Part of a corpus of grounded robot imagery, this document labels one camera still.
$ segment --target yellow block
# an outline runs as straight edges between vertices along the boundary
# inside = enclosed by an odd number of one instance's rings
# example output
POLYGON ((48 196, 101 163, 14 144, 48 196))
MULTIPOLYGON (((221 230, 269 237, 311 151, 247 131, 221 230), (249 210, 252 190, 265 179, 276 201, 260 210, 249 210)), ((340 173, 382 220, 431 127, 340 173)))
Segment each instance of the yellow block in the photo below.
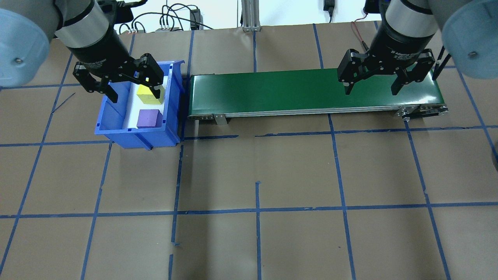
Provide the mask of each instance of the yellow block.
POLYGON ((159 99, 156 99, 148 87, 139 85, 136 95, 144 104, 160 105, 164 101, 164 87, 162 85, 159 86, 159 90, 161 91, 161 95, 159 99))

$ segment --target power adapter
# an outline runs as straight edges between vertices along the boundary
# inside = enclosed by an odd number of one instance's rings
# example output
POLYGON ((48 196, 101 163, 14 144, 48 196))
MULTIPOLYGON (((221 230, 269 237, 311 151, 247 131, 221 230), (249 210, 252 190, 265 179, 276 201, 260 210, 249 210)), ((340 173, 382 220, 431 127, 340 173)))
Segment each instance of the power adapter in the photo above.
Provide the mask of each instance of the power adapter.
POLYGON ((336 0, 323 0, 323 10, 329 12, 330 18, 334 13, 334 8, 336 7, 336 0))

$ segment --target white wall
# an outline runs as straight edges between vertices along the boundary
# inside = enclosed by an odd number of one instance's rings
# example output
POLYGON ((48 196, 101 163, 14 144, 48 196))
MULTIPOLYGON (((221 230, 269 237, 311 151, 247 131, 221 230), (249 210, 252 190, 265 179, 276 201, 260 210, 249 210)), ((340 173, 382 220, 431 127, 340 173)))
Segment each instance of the white wall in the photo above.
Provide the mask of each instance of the white wall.
MULTIPOLYGON (((214 29, 234 28, 239 26, 241 17, 241 0, 168 0, 174 3, 194 4, 201 9, 204 24, 214 29)), ((166 0, 149 0, 145 5, 133 8, 133 15, 144 12, 161 12, 166 0)), ((332 22, 347 22, 363 17, 362 9, 365 0, 336 0, 336 8, 332 22)), ((188 10, 177 12, 179 17, 190 18, 188 10)), ((328 12, 323 11, 323 0, 259 0, 259 21, 261 25, 294 25, 329 22, 328 12)), ((159 29, 158 14, 140 17, 145 30, 151 32, 159 29)), ((369 14, 365 20, 380 20, 380 15, 369 14)), ((184 28, 189 29, 189 22, 182 21, 184 28)))

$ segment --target foam cube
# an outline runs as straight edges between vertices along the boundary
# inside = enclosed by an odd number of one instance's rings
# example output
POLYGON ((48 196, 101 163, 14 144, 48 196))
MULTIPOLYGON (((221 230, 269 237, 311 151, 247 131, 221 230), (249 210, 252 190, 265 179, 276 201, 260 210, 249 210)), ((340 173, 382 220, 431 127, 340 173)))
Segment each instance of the foam cube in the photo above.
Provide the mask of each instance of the foam cube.
POLYGON ((138 112, 139 129, 160 128, 162 126, 162 114, 158 109, 141 109, 138 112))
POLYGON ((157 99, 148 87, 139 85, 138 90, 136 91, 136 95, 140 98, 140 100, 142 100, 144 104, 161 105, 164 101, 164 87, 162 85, 159 86, 159 90, 161 91, 161 95, 159 99, 157 99))

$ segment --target blue tape line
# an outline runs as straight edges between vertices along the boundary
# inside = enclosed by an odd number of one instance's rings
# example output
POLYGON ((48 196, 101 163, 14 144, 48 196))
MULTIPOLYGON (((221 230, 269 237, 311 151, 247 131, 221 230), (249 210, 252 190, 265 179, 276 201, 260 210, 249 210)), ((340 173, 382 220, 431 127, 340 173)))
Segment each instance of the blue tape line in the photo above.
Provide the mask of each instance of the blue tape line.
POLYGON ((257 72, 257 61, 256 61, 256 31, 252 32, 252 58, 253 58, 253 71, 257 72))
POLYGON ((498 206, 498 201, 434 203, 431 207, 498 206))
POLYGON ((481 130, 483 127, 475 126, 475 127, 447 127, 447 128, 418 128, 413 129, 410 128, 410 131, 441 131, 441 130, 481 130))
MULTIPOLYGON (((57 105, 57 100, 59 99, 59 96, 60 96, 60 93, 61 93, 61 90, 62 90, 62 84, 64 83, 64 80, 66 79, 67 71, 69 69, 69 65, 71 64, 72 57, 73 57, 73 54, 71 53, 71 55, 69 55, 69 59, 68 59, 68 62, 66 64, 66 69, 64 71, 64 75, 62 76, 61 83, 59 85, 59 90, 57 91, 57 95, 55 97, 54 104, 52 106, 52 110, 51 111, 53 111, 55 109, 55 106, 57 105)), ((15 218, 15 221, 14 221, 14 226, 12 227, 12 231, 10 232, 10 236, 8 238, 7 246, 6 246, 5 251, 3 253, 2 261, 1 261, 1 264, 0 264, 0 275, 1 275, 2 271, 3 271, 3 267, 5 265, 5 261, 7 259, 7 255, 8 255, 8 252, 10 250, 10 246, 12 244, 12 240, 14 239, 15 230, 17 229, 17 224, 19 222, 19 218, 20 218, 22 209, 24 207, 24 203, 26 201, 26 197, 28 195, 28 191, 29 191, 29 188, 31 186, 31 182, 33 180, 34 172, 36 170, 36 166, 38 164, 38 160, 40 159, 41 150, 43 148, 43 143, 45 142, 45 138, 47 137, 48 128, 50 127, 50 122, 52 121, 52 116, 53 115, 50 114, 50 116, 48 117, 47 126, 45 127, 45 132, 43 133, 43 138, 42 138, 41 143, 40 143, 40 148, 38 148, 38 153, 36 154, 36 158, 35 158, 35 161, 34 161, 34 164, 33 164, 33 168, 31 169, 31 173, 29 175, 28 183, 26 184, 26 188, 24 190, 24 194, 22 195, 21 204, 19 205, 19 209, 17 211, 17 215, 16 215, 16 218, 15 218)))
POLYGON ((40 146, 40 143, 18 143, 18 144, 0 144, 0 147, 25 147, 25 146, 40 146))
POLYGON ((8 88, 3 88, 3 89, 5 89, 5 90, 16 90, 16 89, 35 89, 35 88, 75 87, 75 86, 80 86, 80 84, 18 86, 18 87, 8 87, 8 88))
POLYGON ((343 130, 335 131, 334 134, 349 134, 349 133, 378 133, 378 132, 404 132, 406 129, 382 129, 382 130, 343 130))
POLYGON ((168 264, 168 280, 171 280, 173 277, 173 254, 169 255, 169 264, 168 264))
POLYGON ((313 24, 313 31, 315 32, 316 47, 318 49, 318 58, 320 59, 320 69, 323 69, 322 49, 320 48, 320 40, 318 39, 316 24, 313 24))
POLYGON ((93 232, 95 230, 95 222, 97 221, 97 214, 99 212, 100 200, 102 198, 102 186, 104 185, 104 182, 106 179, 107 167, 109 165, 109 159, 111 158, 112 147, 113 147, 113 144, 109 143, 109 149, 107 150, 106 161, 104 162, 104 168, 102 170, 102 178, 100 180, 99 193, 97 195, 97 201, 95 202, 95 208, 94 208, 94 212, 92 215, 93 216, 92 217, 92 225, 90 226, 90 233, 88 235, 87 248, 85 250, 85 258, 83 259, 83 267, 81 269, 80 280, 85 279, 85 273, 87 271, 88 256, 90 255, 90 247, 92 246, 93 232))
POLYGON ((457 69, 458 75, 460 76, 460 80, 462 80, 462 84, 465 87, 465 91, 467 91, 467 95, 469 96, 469 99, 472 103, 472 106, 474 107, 474 110, 476 111, 477 117, 479 118, 479 122, 481 122, 481 126, 483 126, 484 133, 486 134, 486 138, 488 138, 488 142, 490 143, 491 150, 493 151, 493 154, 495 155, 495 159, 498 162, 498 152, 495 148, 495 144, 493 143, 493 140, 491 139, 490 133, 488 132, 488 128, 484 124, 483 117, 481 116, 481 113, 479 112, 479 109, 477 108, 476 102, 474 101, 474 98, 472 97, 472 93, 470 92, 469 87, 467 86, 467 83, 465 82, 464 76, 462 75, 462 72, 457 69))
POLYGON ((175 214, 181 214, 181 213, 175 211, 116 212, 116 213, 97 213, 97 217, 170 216, 175 214))
POLYGON ((439 232, 437 229, 436 220, 434 219, 434 213, 432 212, 431 202, 429 199, 429 195, 427 194, 427 188, 425 185, 424 176, 422 175, 422 168, 420 167, 420 161, 418 160, 417 151, 415 149, 415 144, 413 142, 413 137, 411 135, 408 122, 405 122, 405 127, 406 127, 406 133, 408 134, 408 140, 410 141, 413 158, 415 159, 415 165, 417 166, 418 177, 420 179, 420 184, 422 185, 422 191, 424 193, 427 210, 429 211, 429 217, 431 219, 432 229, 434 230, 434 236, 436 237, 436 243, 439 250, 439 255, 441 256, 441 262, 443 263, 444 273, 446 275, 446 279, 451 280, 450 271, 448 269, 448 264, 446 263, 446 257, 443 251, 443 246, 441 245, 441 239, 439 238, 439 232))
POLYGON ((275 137, 275 136, 299 136, 299 135, 328 135, 330 131, 318 131, 318 132, 289 132, 289 133, 268 133, 265 135, 256 135, 254 137, 275 137))
POLYGON ((398 204, 398 205, 359 205, 348 206, 348 210, 373 210, 373 209, 405 209, 405 208, 424 208, 427 204, 398 204))
POLYGON ((24 218, 81 218, 92 217, 92 213, 65 213, 65 214, 22 214, 21 219, 24 218))
POLYGON ((135 44, 135 33, 131 36, 131 43, 129 45, 129 51, 128 55, 131 55, 131 52, 133 51, 133 45, 135 44))
MULTIPOLYGON (((180 156, 178 159, 178 172, 176 174, 176 191, 175 191, 175 206, 174 206, 174 212, 178 212, 178 202, 180 200, 180 184, 181 184, 181 179, 182 179, 182 159, 183 159, 183 148, 184 146, 182 145, 180 147, 180 156)), ((176 240, 176 220, 178 216, 177 214, 173 215, 173 224, 171 226, 171 242, 175 243, 176 240)))
MULTIPOLYGON (((188 63, 187 63, 187 89, 185 92, 190 92, 190 69, 192 67, 192 51, 194 49, 194 34, 195 31, 192 30, 190 34, 190 46, 189 46, 189 51, 188 51, 188 63)), ((186 100, 185 100, 185 113, 182 116, 182 131, 180 133, 180 140, 184 141, 185 140, 185 125, 187 124, 187 116, 188 116, 188 99, 190 98, 190 95, 186 94, 186 100)))
POLYGON ((89 140, 89 141, 68 141, 68 142, 45 142, 44 146, 57 146, 57 145, 85 145, 85 144, 109 144, 111 140, 89 140))
POLYGON ((256 255, 257 255, 257 280, 261 280, 261 225, 259 220, 259 186, 261 182, 256 182, 256 255))
MULTIPOLYGON (((431 203, 433 208, 444 207, 473 207, 473 206, 498 206, 498 201, 484 202, 450 202, 431 203)), ((357 205, 347 206, 348 210, 373 210, 373 209, 404 209, 404 208, 424 208, 427 204, 394 204, 394 205, 357 205)), ((339 211, 342 206, 320 206, 320 207, 283 207, 283 208, 241 208, 224 210, 199 210, 199 211, 157 211, 157 212, 117 212, 98 213, 98 217, 128 217, 128 216, 171 216, 171 215, 213 215, 213 214, 234 214, 234 213, 256 213, 256 212, 305 212, 305 211, 339 211)), ((0 215, 0 219, 14 219, 17 215, 0 215)), ((93 217, 93 213, 63 213, 63 214, 21 214, 23 218, 79 218, 93 217)))
POLYGON ((239 135, 220 135, 220 136, 196 136, 196 137, 185 137, 184 140, 212 140, 212 139, 231 139, 237 138, 239 135))
POLYGON ((346 243, 348 245, 348 255, 349 255, 349 264, 351 267, 351 277, 353 280, 356 280, 355 263, 353 261, 353 249, 351 247, 351 236, 349 233, 348 209, 346 206, 346 199, 344 198, 344 189, 343 189, 343 183, 342 183, 342 177, 341 177, 341 167, 339 165, 339 155, 337 154, 336 135, 335 135, 334 125, 332 124, 332 118, 331 118, 330 114, 328 114, 328 117, 329 117, 330 133, 332 135, 332 148, 334 150, 334 160, 336 163, 337 180, 339 183, 339 192, 341 195, 341 207, 342 207, 343 218, 344 218, 344 229, 345 229, 345 233, 346 233, 346 243))
POLYGON ((92 245, 93 232, 95 230, 95 222, 97 221, 97 212, 99 211, 100 198, 102 196, 102 189, 99 189, 99 195, 97 196, 97 203, 95 204, 94 214, 92 215, 92 225, 90 226, 90 234, 88 235, 87 248, 85 250, 85 258, 83 259, 83 268, 81 269, 80 280, 85 279, 85 273, 87 271, 88 256, 90 255, 90 247, 92 245))

